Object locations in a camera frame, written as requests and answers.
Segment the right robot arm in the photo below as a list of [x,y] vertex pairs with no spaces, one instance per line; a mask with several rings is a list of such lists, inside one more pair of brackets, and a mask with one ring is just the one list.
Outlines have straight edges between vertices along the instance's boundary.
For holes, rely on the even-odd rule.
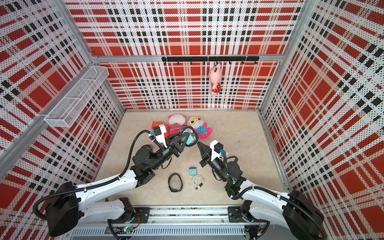
[[198,142],[202,167],[210,166],[214,176],[224,182],[232,200],[242,199],[241,217],[247,222],[264,220],[280,225],[298,240],[326,240],[324,215],[307,197],[296,190],[290,193],[273,191],[252,183],[235,156],[228,156],[224,146],[213,141],[209,146]]

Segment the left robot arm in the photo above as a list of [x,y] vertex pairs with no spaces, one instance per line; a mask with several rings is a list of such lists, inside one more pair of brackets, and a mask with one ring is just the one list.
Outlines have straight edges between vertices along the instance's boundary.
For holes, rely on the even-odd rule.
[[142,146],[136,154],[130,150],[128,162],[134,164],[126,164],[120,174],[84,185],[75,186],[67,182],[55,193],[36,201],[33,212],[38,218],[47,221],[50,237],[64,235],[79,224],[106,220],[111,225],[134,219],[137,213],[128,198],[114,202],[103,200],[147,184],[155,176],[155,170],[172,157],[179,157],[186,147],[192,147],[199,141],[197,133],[189,126],[182,127],[178,134],[168,138],[143,130],[134,140],[143,134],[147,134],[159,147],[156,152],[153,152],[150,145]]

